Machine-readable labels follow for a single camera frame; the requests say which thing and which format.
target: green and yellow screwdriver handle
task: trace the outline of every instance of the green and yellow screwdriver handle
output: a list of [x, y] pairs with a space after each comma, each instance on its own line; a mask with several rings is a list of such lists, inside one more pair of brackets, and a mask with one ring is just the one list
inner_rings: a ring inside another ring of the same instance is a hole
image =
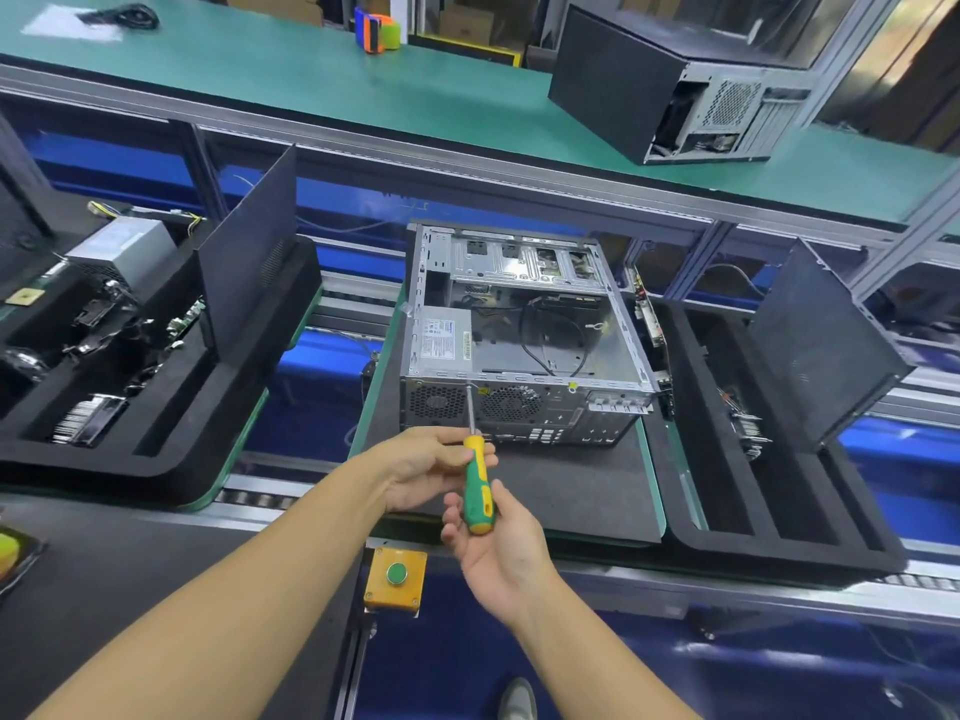
[[466, 487], [463, 490], [463, 520], [474, 536], [483, 536], [494, 529], [496, 520], [494, 494], [487, 480], [487, 463], [484, 458], [484, 438], [477, 434], [474, 419], [474, 388], [466, 385], [466, 413], [469, 417], [470, 436], [463, 446], [473, 450], [473, 459], [466, 465]]

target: warning sticker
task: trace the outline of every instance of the warning sticker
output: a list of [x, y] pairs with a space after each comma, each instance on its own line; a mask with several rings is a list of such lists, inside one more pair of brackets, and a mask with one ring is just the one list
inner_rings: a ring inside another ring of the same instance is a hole
[[426, 318], [423, 321], [423, 358], [455, 359], [453, 321]]

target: power supply unit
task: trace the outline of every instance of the power supply unit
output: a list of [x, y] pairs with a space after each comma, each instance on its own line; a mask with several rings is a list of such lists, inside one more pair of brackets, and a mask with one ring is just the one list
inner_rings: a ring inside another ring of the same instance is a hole
[[595, 242], [419, 225], [400, 424], [500, 442], [611, 446], [656, 379]]
[[115, 280], [134, 300], [150, 271], [177, 251], [159, 219], [118, 216], [66, 253], [99, 283]]
[[550, 100], [635, 164], [768, 159], [815, 73], [746, 41], [570, 5]]

